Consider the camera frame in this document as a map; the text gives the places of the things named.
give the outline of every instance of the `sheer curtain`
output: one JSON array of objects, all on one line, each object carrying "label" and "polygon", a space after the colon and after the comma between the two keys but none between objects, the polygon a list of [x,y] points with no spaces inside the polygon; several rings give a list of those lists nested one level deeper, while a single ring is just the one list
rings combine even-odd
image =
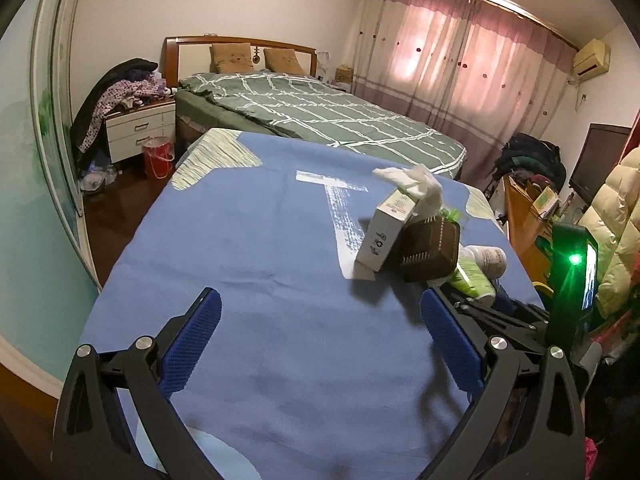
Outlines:
[{"label": "sheer curtain", "polygon": [[484,0],[367,0],[353,90],[464,144],[462,180],[482,186],[511,135],[542,135],[574,55]]}]

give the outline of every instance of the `television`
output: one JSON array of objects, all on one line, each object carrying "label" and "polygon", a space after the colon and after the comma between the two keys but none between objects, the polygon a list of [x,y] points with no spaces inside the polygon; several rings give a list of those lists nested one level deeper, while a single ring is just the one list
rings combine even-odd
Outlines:
[{"label": "television", "polygon": [[591,205],[596,193],[615,167],[631,128],[610,124],[592,124],[584,141],[569,186]]}]

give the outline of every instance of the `headboard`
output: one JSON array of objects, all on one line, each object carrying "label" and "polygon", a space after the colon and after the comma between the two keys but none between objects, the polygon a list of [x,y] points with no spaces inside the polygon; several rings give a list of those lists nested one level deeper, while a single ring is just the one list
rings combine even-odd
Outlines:
[{"label": "headboard", "polygon": [[296,51],[300,65],[309,67],[309,73],[316,75],[318,56],[309,46],[281,43],[253,38],[233,38],[231,36],[172,36],[164,40],[163,76],[169,88],[178,86],[180,78],[199,72],[209,72],[211,56],[209,47],[213,43],[250,43],[254,51],[254,66],[259,70],[264,66],[264,48],[292,48]]}]

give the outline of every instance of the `tissue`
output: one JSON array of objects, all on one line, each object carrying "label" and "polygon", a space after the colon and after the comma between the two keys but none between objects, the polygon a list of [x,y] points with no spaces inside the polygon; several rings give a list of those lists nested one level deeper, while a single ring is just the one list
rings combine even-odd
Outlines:
[{"label": "tissue", "polygon": [[416,202],[417,219],[432,218],[442,209],[442,185],[424,164],[410,169],[385,168],[373,174],[392,183]]}]

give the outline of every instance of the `white bottle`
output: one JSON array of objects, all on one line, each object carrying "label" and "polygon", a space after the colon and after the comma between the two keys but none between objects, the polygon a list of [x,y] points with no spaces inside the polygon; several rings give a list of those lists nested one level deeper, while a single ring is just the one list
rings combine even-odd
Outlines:
[{"label": "white bottle", "polygon": [[476,264],[490,280],[497,280],[507,270],[507,254],[500,247],[469,245],[465,249],[473,253]]}]

